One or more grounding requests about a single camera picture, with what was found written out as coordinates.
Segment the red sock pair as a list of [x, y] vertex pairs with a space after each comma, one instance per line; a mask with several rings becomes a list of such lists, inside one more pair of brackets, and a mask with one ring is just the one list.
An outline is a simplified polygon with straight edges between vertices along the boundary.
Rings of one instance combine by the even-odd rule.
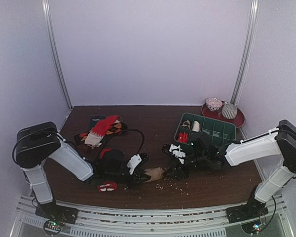
[[[108, 155], [111, 155], [112, 149], [104, 149], [100, 153], [100, 159], [104, 159], [108, 157]], [[115, 181], [105, 181], [102, 185], [98, 185], [97, 189], [100, 193], [102, 192], [111, 192], [111, 191], [116, 191], [117, 189], [117, 183]]]

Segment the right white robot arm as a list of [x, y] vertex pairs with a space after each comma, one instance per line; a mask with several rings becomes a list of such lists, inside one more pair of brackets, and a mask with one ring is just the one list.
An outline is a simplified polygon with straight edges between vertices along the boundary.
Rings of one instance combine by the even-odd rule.
[[248, 218], [255, 217], [263, 204], [296, 178], [296, 127], [285, 119], [279, 121], [276, 128], [251, 139], [231, 141], [218, 147], [210, 140], [209, 134], [198, 132], [190, 135], [188, 144], [192, 148], [191, 153], [179, 145], [163, 145], [162, 152], [172, 158], [165, 176], [181, 180], [189, 176], [192, 166], [222, 170], [268, 156], [283, 157], [275, 171], [252, 190], [243, 207], [243, 214]]

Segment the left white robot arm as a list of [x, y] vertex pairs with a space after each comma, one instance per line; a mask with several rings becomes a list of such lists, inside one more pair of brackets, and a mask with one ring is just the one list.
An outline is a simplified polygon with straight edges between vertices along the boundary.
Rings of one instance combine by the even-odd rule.
[[53, 122], [23, 128], [17, 133], [12, 159], [25, 173], [37, 202], [42, 204], [43, 213], [50, 219], [57, 219], [61, 208], [54, 203], [54, 194], [43, 169], [43, 162], [48, 158], [101, 192], [113, 191], [118, 184], [132, 187], [151, 179], [142, 169], [149, 159], [146, 153], [137, 152], [125, 160], [122, 151], [102, 148], [93, 161], [88, 161], [57, 132]]

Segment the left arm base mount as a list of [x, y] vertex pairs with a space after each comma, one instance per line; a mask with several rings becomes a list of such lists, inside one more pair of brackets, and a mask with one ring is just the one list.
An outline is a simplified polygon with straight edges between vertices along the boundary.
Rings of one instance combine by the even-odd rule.
[[39, 203], [36, 207], [35, 214], [55, 222], [75, 224], [78, 209], [57, 205], [55, 202], [47, 204]]

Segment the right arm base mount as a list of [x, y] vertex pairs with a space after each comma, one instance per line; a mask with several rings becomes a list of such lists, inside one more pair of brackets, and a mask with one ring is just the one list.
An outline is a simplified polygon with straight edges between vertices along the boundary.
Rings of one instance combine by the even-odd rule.
[[226, 215], [230, 224], [257, 218], [261, 214], [268, 214], [268, 209], [265, 203], [255, 199], [254, 193], [250, 194], [246, 204], [226, 209]]

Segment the tan ribbed sock pair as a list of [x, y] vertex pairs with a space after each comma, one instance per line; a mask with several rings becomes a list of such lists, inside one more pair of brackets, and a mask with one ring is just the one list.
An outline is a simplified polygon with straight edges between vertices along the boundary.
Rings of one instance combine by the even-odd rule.
[[145, 183], [154, 182], [163, 178], [164, 170], [161, 167], [145, 169], [145, 174], [150, 178]]

